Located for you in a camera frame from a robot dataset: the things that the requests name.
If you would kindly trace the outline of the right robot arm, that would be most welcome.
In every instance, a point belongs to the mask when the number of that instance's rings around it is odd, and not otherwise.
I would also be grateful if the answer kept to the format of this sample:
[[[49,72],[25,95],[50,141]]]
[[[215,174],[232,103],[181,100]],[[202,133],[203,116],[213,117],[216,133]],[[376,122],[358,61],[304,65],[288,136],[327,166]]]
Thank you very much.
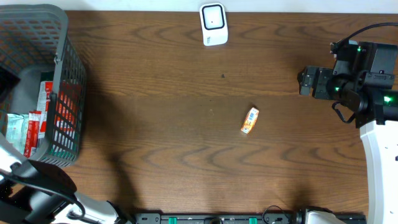
[[[306,66],[300,95],[331,100],[342,122],[354,122],[366,155],[367,223],[397,223],[397,46],[349,41],[333,44],[333,68]]]

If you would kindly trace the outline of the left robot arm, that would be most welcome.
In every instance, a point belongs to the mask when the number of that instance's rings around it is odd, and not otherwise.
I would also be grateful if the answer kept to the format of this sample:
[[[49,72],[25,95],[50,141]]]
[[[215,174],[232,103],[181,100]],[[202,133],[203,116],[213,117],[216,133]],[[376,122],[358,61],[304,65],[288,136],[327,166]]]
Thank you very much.
[[[8,223],[135,223],[110,202],[78,193],[59,167],[23,156],[1,136],[1,221]]]

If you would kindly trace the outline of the slim red stick packet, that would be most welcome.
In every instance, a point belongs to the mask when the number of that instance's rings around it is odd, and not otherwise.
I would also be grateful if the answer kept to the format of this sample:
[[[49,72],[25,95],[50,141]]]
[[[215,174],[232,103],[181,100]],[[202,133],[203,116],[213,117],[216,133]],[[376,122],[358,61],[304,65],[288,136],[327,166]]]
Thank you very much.
[[[40,111],[31,111],[29,113],[29,123],[24,148],[24,156],[27,158],[33,155],[37,149],[41,114],[42,113]]]

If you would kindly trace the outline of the small orange snack packet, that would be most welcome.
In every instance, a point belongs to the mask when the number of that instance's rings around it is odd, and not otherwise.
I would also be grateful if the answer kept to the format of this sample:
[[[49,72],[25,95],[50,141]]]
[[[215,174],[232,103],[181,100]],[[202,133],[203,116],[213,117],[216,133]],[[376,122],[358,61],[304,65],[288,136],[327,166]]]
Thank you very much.
[[[252,107],[246,115],[244,123],[241,127],[241,131],[245,134],[249,134],[255,126],[258,116],[259,110],[255,107]]]

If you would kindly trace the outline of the large red snack bag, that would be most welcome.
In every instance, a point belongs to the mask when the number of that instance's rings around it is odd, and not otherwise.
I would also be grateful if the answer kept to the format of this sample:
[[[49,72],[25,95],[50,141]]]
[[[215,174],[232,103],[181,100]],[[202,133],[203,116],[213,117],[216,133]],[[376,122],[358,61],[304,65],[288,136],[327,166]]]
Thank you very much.
[[[47,113],[49,111],[49,103],[50,103],[50,94],[53,88],[53,81],[41,81],[39,87],[39,96],[37,100],[37,111],[41,112],[40,123],[39,123],[39,139],[43,139],[45,137],[45,130],[47,125]],[[76,104],[74,104],[74,100],[77,101],[76,94],[72,94],[71,97],[64,94],[63,91],[59,92],[59,99],[63,102],[63,104],[57,103],[56,111],[62,115],[69,123],[75,125],[77,122],[76,116],[73,113],[77,114],[77,109],[79,108]],[[75,128],[70,126],[62,118],[55,118],[56,125],[62,130],[65,131],[71,137],[75,135]]]

